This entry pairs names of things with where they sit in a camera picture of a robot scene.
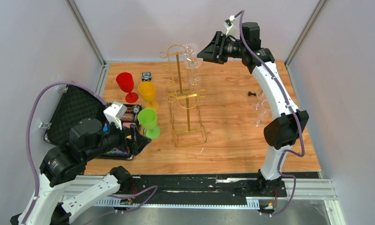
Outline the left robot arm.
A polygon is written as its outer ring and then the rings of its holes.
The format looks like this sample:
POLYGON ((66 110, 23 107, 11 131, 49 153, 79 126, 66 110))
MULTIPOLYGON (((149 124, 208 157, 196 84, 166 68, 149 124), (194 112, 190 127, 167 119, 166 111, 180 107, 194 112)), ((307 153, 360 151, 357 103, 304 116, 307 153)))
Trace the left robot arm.
POLYGON ((135 125, 131 138, 114 124, 107 132, 97 119, 83 119, 70 129, 69 139, 50 149, 39 170, 38 195, 33 195, 27 209, 10 219, 13 225, 69 225, 90 206, 106 196, 132 189, 132 176, 122 166, 114 167, 96 185, 79 195, 60 201, 65 189, 82 174, 89 161, 115 148, 129 148, 134 155, 151 143, 135 125))

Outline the orange wine glass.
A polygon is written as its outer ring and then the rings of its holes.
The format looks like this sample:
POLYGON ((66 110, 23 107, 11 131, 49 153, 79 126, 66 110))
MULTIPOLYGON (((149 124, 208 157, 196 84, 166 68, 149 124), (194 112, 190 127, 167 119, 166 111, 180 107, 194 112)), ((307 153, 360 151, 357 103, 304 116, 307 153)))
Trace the orange wine glass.
POLYGON ((151 108, 155 111, 159 108, 159 103, 156 98, 156 87, 153 82, 144 81, 138 85, 138 91, 142 99, 146 102, 146 108, 151 108))

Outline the green wine glass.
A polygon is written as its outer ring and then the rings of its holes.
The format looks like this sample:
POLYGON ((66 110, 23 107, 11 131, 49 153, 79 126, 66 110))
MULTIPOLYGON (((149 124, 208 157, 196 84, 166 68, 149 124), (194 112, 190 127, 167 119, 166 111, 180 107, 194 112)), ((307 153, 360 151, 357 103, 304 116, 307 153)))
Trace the green wine glass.
POLYGON ((145 108, 138 113, 138 121, 146 129, 146 136, 150 139, 156 139, 160 136, 158 127, 158 117, 155 110, 145 108))

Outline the red wine glass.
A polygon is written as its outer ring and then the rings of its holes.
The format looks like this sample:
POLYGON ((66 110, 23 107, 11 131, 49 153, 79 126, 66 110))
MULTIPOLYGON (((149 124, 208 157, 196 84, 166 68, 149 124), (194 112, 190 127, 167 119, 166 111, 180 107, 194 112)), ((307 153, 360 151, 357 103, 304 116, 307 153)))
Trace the red wine glass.
POLYGON ((125 101, 127 103, 135 103, 138 100, 138 94, 133 92, 135 83, 133 77, 128 72, 122 72, 117 75, 116 82, 119 88, 126 93, 125 101))

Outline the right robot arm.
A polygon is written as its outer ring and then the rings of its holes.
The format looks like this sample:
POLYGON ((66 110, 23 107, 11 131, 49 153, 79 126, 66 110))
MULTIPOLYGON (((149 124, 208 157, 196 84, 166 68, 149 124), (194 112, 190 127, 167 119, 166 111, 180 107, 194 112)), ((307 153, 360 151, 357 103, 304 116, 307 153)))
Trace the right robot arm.
POLYGON ((303 130, 309 116, 293 102, 278 75, 275 59, 268 48, 261 47, 260 27, 256 22, 240 24, 240 38, 235 39, 232 32, 236 26, 231 19, 224 23, 226 33, 217 31, 211 42, 198 53, 206 62, 224 64, 229 58, 242 60, 253 77, 258 81, 270 105, 272 122, 263 134, 268 144, 267 155, 259 170, 260 179, 256 189, 267 196, 275 190, 275 182, 281 178, 280 169, 285 155, 297 140, 302 140, 303 130))

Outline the clear wine glass front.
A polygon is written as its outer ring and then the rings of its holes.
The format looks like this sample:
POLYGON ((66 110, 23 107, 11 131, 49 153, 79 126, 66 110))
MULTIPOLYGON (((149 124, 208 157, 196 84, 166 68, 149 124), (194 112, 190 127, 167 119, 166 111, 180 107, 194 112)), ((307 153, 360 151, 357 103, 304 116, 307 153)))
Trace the clear wine glass front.
POLYGON ((262 88, 255 93, 255 100, 251 104, 251 108, 257 113, 266 113, 268 111, 267 99, 262 88))

